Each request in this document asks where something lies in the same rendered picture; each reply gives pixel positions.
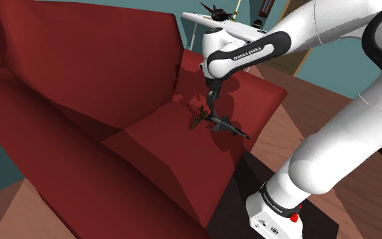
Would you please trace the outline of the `olive brown toy plane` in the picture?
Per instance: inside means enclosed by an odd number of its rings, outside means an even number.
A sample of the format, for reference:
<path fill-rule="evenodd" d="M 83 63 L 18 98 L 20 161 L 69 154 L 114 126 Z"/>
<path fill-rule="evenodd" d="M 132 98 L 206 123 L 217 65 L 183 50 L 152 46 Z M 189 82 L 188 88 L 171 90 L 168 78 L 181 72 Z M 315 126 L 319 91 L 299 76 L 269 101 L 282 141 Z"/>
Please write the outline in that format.
<path fill-rule="evenodd" d="M 208 112 L 204 109 L 204 106 L 198 108 L 199 115 L 193 120 L 192 124 L 190 125 L 189 129 L 194 129 L 202 120 L 206 119 L 208 116 Z"/>

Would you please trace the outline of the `dark framed wall picture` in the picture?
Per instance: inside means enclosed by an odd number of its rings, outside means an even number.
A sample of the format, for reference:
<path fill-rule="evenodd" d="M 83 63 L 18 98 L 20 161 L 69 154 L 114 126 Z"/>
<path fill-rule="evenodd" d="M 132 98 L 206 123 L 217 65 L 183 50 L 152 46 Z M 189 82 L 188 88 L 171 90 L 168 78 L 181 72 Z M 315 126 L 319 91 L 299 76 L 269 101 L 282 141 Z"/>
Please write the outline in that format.
<path fill-rule="evenodd" d="M 261 18 L 268 18 L 274 3 L 275 0 L 263 0 L 258 16 Z"/>

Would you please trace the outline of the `dark robot stand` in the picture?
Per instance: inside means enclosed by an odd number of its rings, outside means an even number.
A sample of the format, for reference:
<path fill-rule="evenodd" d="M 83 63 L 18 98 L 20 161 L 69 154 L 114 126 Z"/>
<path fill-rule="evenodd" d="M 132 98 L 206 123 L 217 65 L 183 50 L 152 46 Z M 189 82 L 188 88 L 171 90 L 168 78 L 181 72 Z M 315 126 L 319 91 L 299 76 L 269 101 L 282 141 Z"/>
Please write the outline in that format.
<path fill-rule="evenodd" d="M 248 196 L 274 175 L 249 151 L 245 151 L 206 228 L 211 239 L 264 239 L 249 224 Z M 302 202 L 299 218 L 303 239 L 337 239 L 339 224 L 309 200 Z"/>

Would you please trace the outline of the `brown wooden door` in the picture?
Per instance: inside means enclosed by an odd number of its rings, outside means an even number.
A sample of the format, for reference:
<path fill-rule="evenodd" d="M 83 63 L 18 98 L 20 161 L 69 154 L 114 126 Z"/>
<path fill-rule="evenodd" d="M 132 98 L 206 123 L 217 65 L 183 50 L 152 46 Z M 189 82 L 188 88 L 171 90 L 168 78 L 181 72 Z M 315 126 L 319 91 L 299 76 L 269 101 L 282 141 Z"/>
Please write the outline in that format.
<path fill-rule="evenodd" d="M 277 25 L 283 18 L 289 15 L 290 12 L 293 12 L 296 8 L 304 5 L 310 0 L 275 0 L 276 2 L 280 2 L 284 4 L 284 8 L 281 14 L 278 16 L 277 22 L 274 26 Z M 267 62 L 261 63 L 261 65 L 266 67 L 271 67 L 272 69 L 279 70 L 283 73 L 286 73 L 291 76 L 296 76 L 305 61 L 307 60 L 309 54 L 311 53 L 311 49 L 303 50 L 302 52 L 297 52 L 294 54 L 288 54 L 285 56 L 281 56 L 275 58 L 273 60 L 269 60 Z"/>

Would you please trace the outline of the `dark grey toy jet plane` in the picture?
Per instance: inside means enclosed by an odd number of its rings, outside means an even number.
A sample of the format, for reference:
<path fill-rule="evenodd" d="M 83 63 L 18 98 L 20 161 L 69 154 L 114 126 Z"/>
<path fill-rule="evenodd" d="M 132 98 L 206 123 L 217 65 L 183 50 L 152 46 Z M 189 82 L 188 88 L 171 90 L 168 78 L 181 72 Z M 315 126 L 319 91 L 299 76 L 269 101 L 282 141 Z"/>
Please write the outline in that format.
<path fill-rule="evenodd" d="M 250 137 L 242 132 L 239 128 L 236 128 L 235 126 L 233 126 L 231 124 L 231 122 L 229 121 L 229 118 L 224 115 L 223 118 L 218 118 L 218 117 L 215 117 L 213 115 L 209 115 L 205 118 L 206 121 L 211 121 L 211 122 L 214 122 L 214 126 L 212 128 L 213 131 L 221 131 L 221 130 L 227 130 L 227 131 L 230 131 L 233 135 L 240 135 L 248 140 L 250 140 Z"/>

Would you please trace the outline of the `red sofa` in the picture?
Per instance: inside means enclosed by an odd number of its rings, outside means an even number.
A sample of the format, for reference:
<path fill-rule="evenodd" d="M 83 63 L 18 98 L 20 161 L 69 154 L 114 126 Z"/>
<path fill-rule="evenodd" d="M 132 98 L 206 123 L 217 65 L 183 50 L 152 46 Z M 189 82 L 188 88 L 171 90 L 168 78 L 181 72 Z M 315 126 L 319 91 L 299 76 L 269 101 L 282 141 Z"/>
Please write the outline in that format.
<path fill-rule="evenodd" d="M 201 60 L 172 14 L 0 0 L 0 146 L 77 239 L 210 239 L 286 91 L 240 71 L 218 109 L 249 139 L 209 122 L 190 130 Z"/>

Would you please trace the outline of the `white side table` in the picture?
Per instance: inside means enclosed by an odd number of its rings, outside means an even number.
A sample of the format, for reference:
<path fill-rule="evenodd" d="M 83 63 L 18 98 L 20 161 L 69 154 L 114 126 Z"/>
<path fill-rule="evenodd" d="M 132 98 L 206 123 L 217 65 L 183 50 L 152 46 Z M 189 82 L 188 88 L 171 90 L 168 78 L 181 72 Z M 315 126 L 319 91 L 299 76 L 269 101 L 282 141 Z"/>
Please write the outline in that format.
<path fill-rule="evenodd" d="M 244 41 L 249 41 L 249 42 L 255 41 L 261 38 L 262 36 L 266 35 L 267 31 L 257 29 L 255 27 L 235 21 L 235 16 L 237 15 L 237 10 L 240 6 L 240 2 L 241 0 L 238 1 L 236 9 L 232 13 L 233 17 L 230 20 L 215 21 L 211 18 L 211 16 L 208 16 L 208 15 L 183 12 L 181 14 L 182 18 L 190 20 L 195 23 L 189 50 L 193 49 L 195 34 L 196 34 L 197 26 L 199 24 L 204 25 L 206 27 L 210 27 L 210 28 L 216 28 L 216 27 L 224 28 L 228 32 L 228 34 L 232 35 L 233 37 L 244 40 Z"/>

